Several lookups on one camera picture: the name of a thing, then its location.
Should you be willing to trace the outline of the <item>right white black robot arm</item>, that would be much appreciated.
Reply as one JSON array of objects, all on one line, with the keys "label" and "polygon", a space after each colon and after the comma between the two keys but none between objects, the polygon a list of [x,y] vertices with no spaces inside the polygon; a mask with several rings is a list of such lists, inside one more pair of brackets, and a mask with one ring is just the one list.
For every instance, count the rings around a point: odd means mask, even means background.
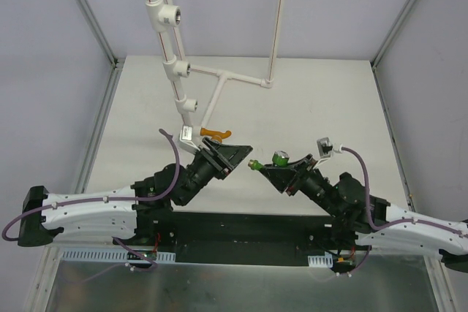
[{"label": "right white black robot arm", "polygon": [[308,155],[299,161],[281,161],[258,167],[280,193],[300,192],[335,221],[329,231],[331,245],[406,251],[431,256],[446,268],[467,271],[467,222],[444,221],[404,209],[370,194],[369,183],[360,183],[348,172],[335,184],[316,168]]}]

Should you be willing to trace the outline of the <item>green water faucet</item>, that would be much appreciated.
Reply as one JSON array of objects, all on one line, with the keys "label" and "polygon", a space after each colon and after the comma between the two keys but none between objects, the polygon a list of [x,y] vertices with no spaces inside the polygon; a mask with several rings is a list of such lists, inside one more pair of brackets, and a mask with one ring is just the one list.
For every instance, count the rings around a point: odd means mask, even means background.
[{"label": "green water faucet", "polygon": [[260,171],[265,167],[286,167],[289,160],[290,156],[286,151],[278,150],[273,153],[270,164],[262,164],[258,160],[251,159],[248,162],[248,167],[251,170],[257,171]]}]

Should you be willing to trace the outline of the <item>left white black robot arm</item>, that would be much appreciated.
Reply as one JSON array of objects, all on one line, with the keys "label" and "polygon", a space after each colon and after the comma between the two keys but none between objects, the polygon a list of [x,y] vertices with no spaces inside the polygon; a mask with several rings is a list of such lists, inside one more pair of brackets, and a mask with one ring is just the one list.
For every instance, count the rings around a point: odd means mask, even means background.
[{"label": "left white black robot arm", "polygon": [[53,194],[44,186],[33,186],[23,201],[17,243],[38,247],[82,237],[117,237],[148,245],[155,229],[138,221],[141,212],[188,205],[211,180],[224,180],[252,150],[250,145],[225,145],[205,137],[190,164],[175,161],[120,189]]}]

